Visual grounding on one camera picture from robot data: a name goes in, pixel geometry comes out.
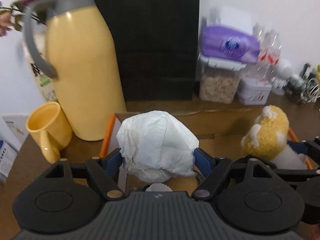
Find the mug handle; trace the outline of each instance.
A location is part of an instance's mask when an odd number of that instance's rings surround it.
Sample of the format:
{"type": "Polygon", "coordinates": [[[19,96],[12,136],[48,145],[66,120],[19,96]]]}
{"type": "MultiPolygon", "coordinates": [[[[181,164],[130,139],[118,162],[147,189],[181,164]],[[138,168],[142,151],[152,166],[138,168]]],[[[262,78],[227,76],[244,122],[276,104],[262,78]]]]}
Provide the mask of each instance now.
{"type": "Polygon", "coordinates": [[[42,130],[40,132],[40,145],[42,154],[49,163],[55,163],[60,159],[60,151],[50,142],[47,130],[42,130]]]}

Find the gray handle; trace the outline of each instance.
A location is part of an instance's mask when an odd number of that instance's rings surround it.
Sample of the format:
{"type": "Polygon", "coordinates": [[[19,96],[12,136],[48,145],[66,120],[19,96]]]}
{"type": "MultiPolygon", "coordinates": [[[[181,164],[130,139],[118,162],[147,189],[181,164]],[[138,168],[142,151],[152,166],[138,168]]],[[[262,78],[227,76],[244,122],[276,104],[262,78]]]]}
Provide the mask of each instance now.
{"type": "Polygon", "coordinates": [[[35,41],[33,39],[33,29],[31,25],[31,14],[34,10],[41,10],[45,9],[49,6],[53,6],[55,4],[55,0],[37,0],[30,3],[29,8],[27,8],[25,12],[25,19],[24,19],[24,39],[27,44],[28,50],[30,55],[35,62],[36,66],[41,69],[41,71],[46,74],[49,78],[57,77],[57,72],[54,67],[49,63],[46,62],[40,55],[39,51],[37,50],[35,41]]]}

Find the purple container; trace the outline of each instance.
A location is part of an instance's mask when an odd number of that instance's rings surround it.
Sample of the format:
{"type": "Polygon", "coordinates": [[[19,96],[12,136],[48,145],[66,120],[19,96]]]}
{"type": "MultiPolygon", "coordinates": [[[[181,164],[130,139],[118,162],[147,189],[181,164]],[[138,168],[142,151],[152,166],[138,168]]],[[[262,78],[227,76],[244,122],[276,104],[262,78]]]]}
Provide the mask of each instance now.
{"type": "Polygon", "coordinates": [[[201,40],[201,54],[243,63],[257,63],[259,42],[253,36],[221,26],[206,26],[201,40]]]}

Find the yellow cup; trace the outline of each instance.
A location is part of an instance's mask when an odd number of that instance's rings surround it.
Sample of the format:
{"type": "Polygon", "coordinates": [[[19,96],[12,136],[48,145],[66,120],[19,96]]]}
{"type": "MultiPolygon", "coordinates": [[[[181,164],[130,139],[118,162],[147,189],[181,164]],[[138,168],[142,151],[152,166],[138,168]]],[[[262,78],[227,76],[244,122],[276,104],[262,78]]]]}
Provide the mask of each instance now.
{"type": "Polygon", "coordinates": [[[49,163],[60,159],[60,150],[68,146],[73,131],[57,102],[37,108],[27,119],[26,128],[49,163]]]}

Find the white wall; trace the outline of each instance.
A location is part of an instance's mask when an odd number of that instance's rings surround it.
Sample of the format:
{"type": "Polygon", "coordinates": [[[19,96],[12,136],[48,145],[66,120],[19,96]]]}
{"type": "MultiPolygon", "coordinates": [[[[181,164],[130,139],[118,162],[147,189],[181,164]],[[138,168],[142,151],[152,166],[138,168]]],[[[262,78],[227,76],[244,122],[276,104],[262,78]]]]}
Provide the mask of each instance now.
{"type": "Polygon", "coordinates": [[[320,64],[320,0],[200,0],[200,16],[210,6],[229,5],[251,14],[280,33],[282,57],[292,62],[295,73],[309,62],[320,64]]]}
{"type": "MultiPolygon", "coordinates": [[[[12,0],[0,0],[9,5],[12,0]]],[[[298,73],[306,63],[320,63],[320,0],[200,0],[200,15],[210,6],[242,9],[260,22],[272,24],[282,40],[282,55],[298,73]]],[[[12,31],[0,38],[0,114],[30,113],[43,103],[24,60],[22,34],[12,31]]],[[[19,142],[0,118],[0,136],[16,148],[19,142]]]]}
{"type": "MultiPolygon", "coordinates": [[[[8,6],[13,0],[0,0],[8,6]]],[[[31,113],[44,101],[24,59],[22,33],[11,31],[0,38],[0,115],[31,113]]],[[[0,117],[0,136],[14,148],[20,143],[0,117]]]]}

